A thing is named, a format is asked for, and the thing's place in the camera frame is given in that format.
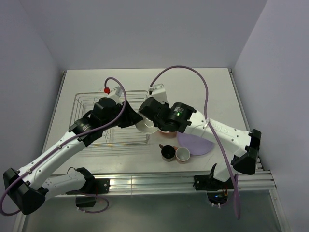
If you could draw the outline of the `orange bowl white inside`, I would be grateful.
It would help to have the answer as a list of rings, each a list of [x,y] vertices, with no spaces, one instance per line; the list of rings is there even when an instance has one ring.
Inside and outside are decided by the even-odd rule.
[[[169,131],[160,131],[159,130],[158,133],[161,137],[168,138],[168,139],[175,138],[177,136],[177,132],[169,132]]]

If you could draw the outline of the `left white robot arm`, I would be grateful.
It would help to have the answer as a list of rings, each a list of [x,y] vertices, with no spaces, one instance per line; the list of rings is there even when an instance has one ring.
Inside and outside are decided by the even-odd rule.
[[[65,193],[91,195],[95,191],[94,176],[84,167],[55,178],[51,174],[69,158],[101,138],[103,132],[112,128],[127,128],[142,121],[127,101],[119,98],[101,98],[94,108],[76,120],[69,130],[52,147],[30,164],[15,170],[9,168],[3,174],[6,196],[29,215],[50,198]]]

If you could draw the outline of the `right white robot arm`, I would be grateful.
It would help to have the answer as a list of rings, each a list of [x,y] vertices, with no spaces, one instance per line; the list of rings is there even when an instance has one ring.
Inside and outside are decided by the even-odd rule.
[[[139,108],[139,113],[154,123],[162,131],[180,132],[217,143],[222,152],[233,154],[232,160],[224,155],[223,164],[214,164],[209,175],[196,175],[196,190],[218,191],[234,189],[235,175],[255,174],[260,149],[261,132],[238,130],[222,124],[193,107],[177,102],[173,106],[160,103],[149,97]]]

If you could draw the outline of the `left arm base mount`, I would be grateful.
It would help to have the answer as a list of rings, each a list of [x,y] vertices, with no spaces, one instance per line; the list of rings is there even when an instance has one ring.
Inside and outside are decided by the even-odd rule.
[[[110,203],[102,196],[102,194],[109,193],[110,180],[108,178],[93,179],[92,181],[87,181],[85,186],[79,190],[71,190],[66,192],[66,195],[76,195],[75,205],[78,210],[85,213],[98,213],[104,212],[108,209]],[[104,204],[104,208],[100,210],[93,210],[96,204]]]

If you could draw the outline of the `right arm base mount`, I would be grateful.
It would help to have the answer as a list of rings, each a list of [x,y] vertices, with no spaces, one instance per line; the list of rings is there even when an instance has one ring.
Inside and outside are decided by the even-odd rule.
[[[222,182],[211,175],[195,175],[193,188],[196,191],[205,191],[211,205],[220,207],[229,200],[228,191],[234,189],[231,178]]]

